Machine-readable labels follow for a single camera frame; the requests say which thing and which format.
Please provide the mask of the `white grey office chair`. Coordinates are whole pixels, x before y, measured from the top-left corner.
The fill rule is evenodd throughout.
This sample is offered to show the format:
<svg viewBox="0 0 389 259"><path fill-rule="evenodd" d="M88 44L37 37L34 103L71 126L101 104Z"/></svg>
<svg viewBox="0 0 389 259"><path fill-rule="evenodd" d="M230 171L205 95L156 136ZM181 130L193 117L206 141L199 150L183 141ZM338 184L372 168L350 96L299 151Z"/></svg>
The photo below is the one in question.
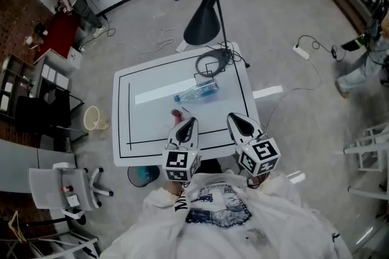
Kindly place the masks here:
<svg viewBox="0 0 389 259"><path fill-rule="evenodd" d="M97 210L102 206L97 196L114 196L111 190L100 189L96 186L102 167L96 168L88 175L87 168L77 168L74 164L60 162L51 169L31 168L29 184L33 201L38 209L60 210L69 219L79 224L86 223L86 212ZM60 188L73 186L73 192L63 193ZM67 197L77 195L80 205L70 207Z"/></svg>

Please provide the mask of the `person's white printed shirt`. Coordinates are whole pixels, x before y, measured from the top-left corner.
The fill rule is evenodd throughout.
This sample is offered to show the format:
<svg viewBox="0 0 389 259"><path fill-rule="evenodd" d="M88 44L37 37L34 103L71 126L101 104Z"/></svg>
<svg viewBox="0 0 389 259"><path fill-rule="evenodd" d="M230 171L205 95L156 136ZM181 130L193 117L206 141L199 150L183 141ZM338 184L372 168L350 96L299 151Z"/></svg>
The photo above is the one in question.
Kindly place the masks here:
<svg viewBox="0 0 389 259"><path fill-rule="evenodd" d="M301 218L281 219L256 209L237 174L198 173L182 185L190 211L179 232L137 227L101 259L352 259L336 228L301 201Z"/></svg>

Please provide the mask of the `black mesh waste bin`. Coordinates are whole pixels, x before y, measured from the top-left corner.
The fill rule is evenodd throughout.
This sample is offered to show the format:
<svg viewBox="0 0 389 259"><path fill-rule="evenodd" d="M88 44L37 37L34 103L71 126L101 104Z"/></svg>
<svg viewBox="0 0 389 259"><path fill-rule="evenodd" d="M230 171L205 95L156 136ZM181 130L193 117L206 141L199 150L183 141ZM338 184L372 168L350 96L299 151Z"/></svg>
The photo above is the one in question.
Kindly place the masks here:
<svg viewBox="0 0 389 259"><path fill-rule="evenodd" d="M143 182L142 180L140 180L138 178L138 176L137 176L137 169L139 167L147 167L148 168L149 173L150 173L150 180L149 181ZM128 171L127 171L129 182L132 183L132 185L137 187L137 188L142 188L142 187L147 186L148 184L156 181L159 178L159 176L160 176L160 169L156 165L152 165L152 166L139 166L139 167L129 167Z"/></svg>

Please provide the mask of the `clear bottle with blue label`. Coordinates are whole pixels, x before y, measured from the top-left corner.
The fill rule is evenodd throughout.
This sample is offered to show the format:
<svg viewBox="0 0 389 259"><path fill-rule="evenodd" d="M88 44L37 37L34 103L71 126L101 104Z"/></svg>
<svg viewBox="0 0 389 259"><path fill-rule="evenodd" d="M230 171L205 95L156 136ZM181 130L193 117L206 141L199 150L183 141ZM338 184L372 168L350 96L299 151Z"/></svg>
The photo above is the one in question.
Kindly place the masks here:
<svg viewBox="0 0 389 259"><path fill-rule="evenodd" d="M174 96L175 102L184 102L203 98L209 95L212 95L219 91L219 86L216 80L211 79L204 81L202 83L196 84L191 88L187 89L181 94Z"/></svg>

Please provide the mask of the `person's black trousers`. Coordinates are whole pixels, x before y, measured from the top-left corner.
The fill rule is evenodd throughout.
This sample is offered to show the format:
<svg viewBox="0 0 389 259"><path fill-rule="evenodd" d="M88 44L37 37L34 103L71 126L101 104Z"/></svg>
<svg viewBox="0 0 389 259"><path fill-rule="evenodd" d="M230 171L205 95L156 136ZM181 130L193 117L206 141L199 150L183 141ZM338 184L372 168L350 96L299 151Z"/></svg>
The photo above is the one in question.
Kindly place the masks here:
<svg viewBox="0 0 389 259"><path fill-rule="evenodd" d="M218 174L222 173L222 170L217 159L208 159L201 161L196 173Z"/></svg>

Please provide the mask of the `black visitor chair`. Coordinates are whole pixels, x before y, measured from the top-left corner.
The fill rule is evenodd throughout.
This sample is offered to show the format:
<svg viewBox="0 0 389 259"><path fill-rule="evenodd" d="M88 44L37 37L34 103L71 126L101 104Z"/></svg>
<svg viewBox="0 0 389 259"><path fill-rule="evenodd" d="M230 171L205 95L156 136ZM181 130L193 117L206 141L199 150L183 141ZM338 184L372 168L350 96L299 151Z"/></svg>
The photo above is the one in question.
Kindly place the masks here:
<svg viewBox="0 0 389 259"><path fill-rule="evenodd" d="M54 90L54 100L51 103L44 98L20 96L16 102L15 130L54 139L63 137L66 132L73 132L79 136L70 142L77 142L89 135L71 127L72 113L83 105L81 99L58 88Z"/></svg>

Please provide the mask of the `red topped white cabinet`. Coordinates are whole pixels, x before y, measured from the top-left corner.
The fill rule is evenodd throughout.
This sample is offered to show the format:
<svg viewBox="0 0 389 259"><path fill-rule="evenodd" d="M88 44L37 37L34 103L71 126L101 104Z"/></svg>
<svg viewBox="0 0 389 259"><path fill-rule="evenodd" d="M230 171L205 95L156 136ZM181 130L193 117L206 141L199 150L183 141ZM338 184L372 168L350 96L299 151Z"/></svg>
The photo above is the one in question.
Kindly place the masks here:
<svg viewBox="0 0 389 259"><path fill-rule="evenodd" d="M65 73L81 68L82 54L72 47L80 17L57 12L47 28L48 34L34 57L34 65L44 58Z"/></svg>

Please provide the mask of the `grey desk with hutch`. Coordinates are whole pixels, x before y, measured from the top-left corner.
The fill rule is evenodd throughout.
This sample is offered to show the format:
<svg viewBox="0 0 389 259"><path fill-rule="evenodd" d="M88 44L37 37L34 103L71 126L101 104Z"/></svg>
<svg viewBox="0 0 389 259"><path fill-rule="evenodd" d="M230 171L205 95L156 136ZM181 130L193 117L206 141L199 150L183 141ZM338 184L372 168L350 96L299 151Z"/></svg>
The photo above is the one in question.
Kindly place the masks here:
<svg viewBox="0 0 389 259"><path fill-rule="evenodd" d="M49 66L47 60L42 59L33 66L10 54L0 69L0 99L3 94L9 96L9 109L7 112L0 111L0 116L13 120L20 96L44 97L46 88L69 89L69 85L69 79Z"/></svg>

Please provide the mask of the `white work table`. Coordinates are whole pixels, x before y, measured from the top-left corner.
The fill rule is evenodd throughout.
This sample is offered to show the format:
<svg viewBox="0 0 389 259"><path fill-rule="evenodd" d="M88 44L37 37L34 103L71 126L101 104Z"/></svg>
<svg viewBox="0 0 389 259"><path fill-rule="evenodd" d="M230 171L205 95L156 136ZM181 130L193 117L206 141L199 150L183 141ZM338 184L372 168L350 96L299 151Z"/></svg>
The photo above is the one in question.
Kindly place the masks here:
<svg viewBox="0 0 389 259"><path fill-rule="evenodd" d="M198 120L198 147L203 159L225 157L235 152L228 128L230 112L258 120L246 64L239 47L231 43L233 59L215 76L217 93L177 103L174 96L206 80L203 73L218 67L214 58L199 59L203 47L169 55L117 71L112 95L112 147L118 167L162 165L162 152L174 127L172 110Z"/></svg>

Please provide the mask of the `small green potted plant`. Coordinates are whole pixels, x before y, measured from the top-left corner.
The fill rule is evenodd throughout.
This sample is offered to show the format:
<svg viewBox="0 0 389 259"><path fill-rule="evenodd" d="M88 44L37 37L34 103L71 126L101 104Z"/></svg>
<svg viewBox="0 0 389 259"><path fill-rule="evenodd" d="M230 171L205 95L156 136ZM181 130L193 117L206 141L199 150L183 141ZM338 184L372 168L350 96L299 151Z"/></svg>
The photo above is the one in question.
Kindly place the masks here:
<svg viewBox="0 0 389 259"><path fill-rule="evenodd" d="M35 25L34 32L41 37L45 37L48 34L46 26L41 22Z"/></svg>

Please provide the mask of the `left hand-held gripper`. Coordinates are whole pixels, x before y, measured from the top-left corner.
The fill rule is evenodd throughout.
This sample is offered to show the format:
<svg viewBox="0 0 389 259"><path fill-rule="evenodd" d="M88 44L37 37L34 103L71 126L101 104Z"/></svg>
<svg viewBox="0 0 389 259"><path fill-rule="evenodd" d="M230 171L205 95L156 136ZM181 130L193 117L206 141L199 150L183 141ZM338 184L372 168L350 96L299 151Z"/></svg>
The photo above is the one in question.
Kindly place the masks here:
<svg viewBox="0 0 389 259"><path fill-rule="evenodd" d="M198 120L190 117L169 132L162 153L162 169L168 181L190 182L200 165Z"/></svg>

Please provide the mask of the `wooden clothes hanger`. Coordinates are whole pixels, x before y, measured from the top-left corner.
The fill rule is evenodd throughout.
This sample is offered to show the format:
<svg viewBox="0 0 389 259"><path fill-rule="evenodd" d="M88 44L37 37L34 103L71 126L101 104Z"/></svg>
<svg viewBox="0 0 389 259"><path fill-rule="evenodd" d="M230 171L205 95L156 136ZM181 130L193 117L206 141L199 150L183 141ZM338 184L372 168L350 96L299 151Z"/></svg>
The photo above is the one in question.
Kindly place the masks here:
<svg viewBox="0 0 389 259"><path fill-rule="evenodd" d="M19 227L19 216L17 210L14 212L11 220L8 222L8 227L20 243L25 243L27 241Z"/></svg>

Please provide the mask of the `person's right forearm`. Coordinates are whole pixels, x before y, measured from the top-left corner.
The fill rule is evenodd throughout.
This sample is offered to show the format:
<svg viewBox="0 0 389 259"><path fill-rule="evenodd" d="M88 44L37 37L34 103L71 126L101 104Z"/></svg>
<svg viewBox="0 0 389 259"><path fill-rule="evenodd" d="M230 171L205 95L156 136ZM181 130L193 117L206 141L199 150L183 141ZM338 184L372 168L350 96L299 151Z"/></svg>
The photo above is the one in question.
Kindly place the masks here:
<svg viewBox="0 0 389 259"><path fill-rule="evenodd" d="M303 205L295 185L280 171L271 172L258 188L248 187L247 199L261 212L281 219L301 218Z"/></svg>

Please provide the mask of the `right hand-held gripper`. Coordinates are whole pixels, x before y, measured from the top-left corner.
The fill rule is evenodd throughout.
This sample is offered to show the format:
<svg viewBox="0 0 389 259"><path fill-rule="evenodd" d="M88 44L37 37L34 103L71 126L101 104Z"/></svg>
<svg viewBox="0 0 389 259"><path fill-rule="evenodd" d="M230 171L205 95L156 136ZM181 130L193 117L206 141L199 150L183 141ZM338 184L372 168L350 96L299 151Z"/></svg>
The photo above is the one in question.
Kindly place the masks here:
<svg viewBox="0 0 389 259"><path fill-rule="evenodd" d="M263 139L261 125L246 115L231 112L227 127L235 142L238 165L253 177L272 171L280 159L280 150L274 138Z"/></svg>

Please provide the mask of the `white wooden chair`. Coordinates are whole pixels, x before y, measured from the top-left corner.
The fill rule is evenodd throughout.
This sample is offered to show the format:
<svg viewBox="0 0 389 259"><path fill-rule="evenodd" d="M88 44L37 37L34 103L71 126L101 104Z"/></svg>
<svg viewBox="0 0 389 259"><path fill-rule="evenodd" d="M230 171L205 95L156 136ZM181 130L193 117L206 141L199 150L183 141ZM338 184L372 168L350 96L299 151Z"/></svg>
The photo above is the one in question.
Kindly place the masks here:
<svg viewBox="0 0 389 259"><path fill-rule="evenodd" d="M359 171L382 172L388 166L389 122L367 128L342 154L355 156Z"/></svg>

